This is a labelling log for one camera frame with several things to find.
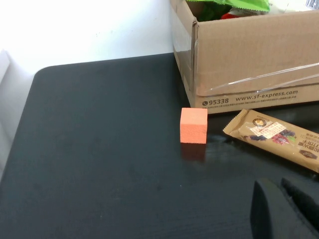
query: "green snack bag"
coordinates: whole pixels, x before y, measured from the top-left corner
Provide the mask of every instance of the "green snack bag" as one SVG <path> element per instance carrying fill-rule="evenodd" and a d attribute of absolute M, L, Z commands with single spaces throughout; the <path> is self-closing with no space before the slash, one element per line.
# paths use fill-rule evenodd
<path fill-rule="evenodd" d="M 221 5 L 215 2 L 205 2 L 203 12 L 198 17 L 198 21 L 214 21 L 220 20 L 222 15 L 228 13 L 231 6 Z"/>
<path fill-rule="evenodd" d="M 243 8 L 255 11 L 269 11 L 268 0 L 188 0 L 188 1 L 205 1 L 215 2 L 222 5 L 229 5 L 236 8 Z"/>

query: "clear tape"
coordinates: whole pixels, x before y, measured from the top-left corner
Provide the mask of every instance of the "clear tape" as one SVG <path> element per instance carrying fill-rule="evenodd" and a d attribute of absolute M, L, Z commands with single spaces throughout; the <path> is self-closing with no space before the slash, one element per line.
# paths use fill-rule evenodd
<path fill-rule="evenodd" d="M 319 10 L 319 0 L 307 0 L 306 6 L 312 10 Z"/>
<path fill-rule="evenodd" d="M 208 92 L 214 91 L 215 89 L 228 87 L 230 85 L 234 85 L 234 84 L 238 84 L 238 83 L 242 83 L 242 82 L 247 82 L 247 81 L 252 81 L 252 80 L 256 80 L 256 79 L 260 79 L 260 78 L 264 78 L 264 77 L 279 75 L 279 74 L 290 72 L 290 71 L 306 69 L 306 68 L 313 67 L 313 66 L 319 66 L 319 62 L 315 63 L 315 64 L 310 64 L 310 65 L 305 65 L 305 66 L 298 66 L 298 67 L 294 67 L 294 68 L 290 68 L 290 69 L 286 69 L 286 70 L 281 70 L 281 71 L 277 71 L 277 72 L 273 72 L 273 73 L 268 73 L 268 74 L 264 74 L 264 75 L 260 75 L 260 76 L 256 76 L 256 77 L 250 77 L 250 78 L 246 78 L 246 79 L 239 80 L 239 81 L 234 81 L 234 82 L 231 82 L 231 83 L 223 84 L 223 85 L 208 89 L 208 90 L 206 90 L 204 92 L 208 93 Z M 303 77 L 303 78 L 296 79 L 296 80 L 293 80 L 293 81 L 288 81 L 288 82 L 284 82 L 284 83 L 281 83 L 281 84 L 278 84 L 278 85 L 274 85 L 274 86 L 269 87 L 269 88 L 258 90 L 258 91 L 256 91 L 256 93 L 264 92 L 264 91 L 270 91 L 270 90 L 273 90 L 273 89 L 277 89 L 277 88 L 281 88 L 281 87 L 290 85 L 290 84 L 295 83 L 295 82 L 300 82 L 300 81 L 308 80 L 308 79 L 315 78 L 315 77 L 319 77 L 319 74 L 315 74 L 315 75 L 312 75 L 312 76 L 307 76 L 307 77 Z"/>

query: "dark table surface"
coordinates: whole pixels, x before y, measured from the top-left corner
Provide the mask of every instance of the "dark table surface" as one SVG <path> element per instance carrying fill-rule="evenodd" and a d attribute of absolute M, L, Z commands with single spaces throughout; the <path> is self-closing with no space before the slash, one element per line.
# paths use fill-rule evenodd
<path fill-rule="evenodd" d="M 0 184 L 2 239 L 251 238 L 256 179 L 315 173 L 228 138 L 184 160 L 187 98 L 172 54 L 49 67 L 34 81 Z M 319 132 L 319 104 L 259 110 Z"/>

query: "snack wrapper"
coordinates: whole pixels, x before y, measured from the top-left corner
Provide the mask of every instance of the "snack wrapper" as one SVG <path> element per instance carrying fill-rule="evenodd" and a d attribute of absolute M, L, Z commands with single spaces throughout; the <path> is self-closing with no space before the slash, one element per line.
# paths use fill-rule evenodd
<path fill-rule="evenodd" d="M 265 11 L 254 11 L 248 9 L 232 8 L 227 16 L 222 19 L 230 18 L 229 15 L 234 17 L 244 16 L 255 16 L 255 15 L 266 15 L 266 14 L 283 14 L 296 11 L 310 11 L 315 8 L 306 6 L 305 0 L 269 0 L 269 12 Z"/>
<path fill-rule="evenodd" d="M 188 0 L 188 1 L 205 1 L 215 2 L 218 4 L 226 4 L 232 7 L 255 10 L 269 11 L 268 0 Z"/>
<path fill-rule="evenodd" d="M 317 133 L 253 110 L 242 110 L 224 132 L 319 173 Z"/>
<path fill-rule="evenodd" d="M 215 2 L 206 2 L 198 21 L 220 20 L 224 14 L 231 10 L 231 6 L 220 5 Z"/>

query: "brown snack bar wrapper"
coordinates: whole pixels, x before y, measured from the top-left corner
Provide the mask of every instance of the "brown snack bar wrapper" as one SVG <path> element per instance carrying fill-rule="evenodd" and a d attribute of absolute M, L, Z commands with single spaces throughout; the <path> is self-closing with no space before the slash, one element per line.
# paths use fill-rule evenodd
<path fill-rule="evenodd" d="M 253 110 L 242 110 L 224 132 L 319 173 L 317 133 Z"/>

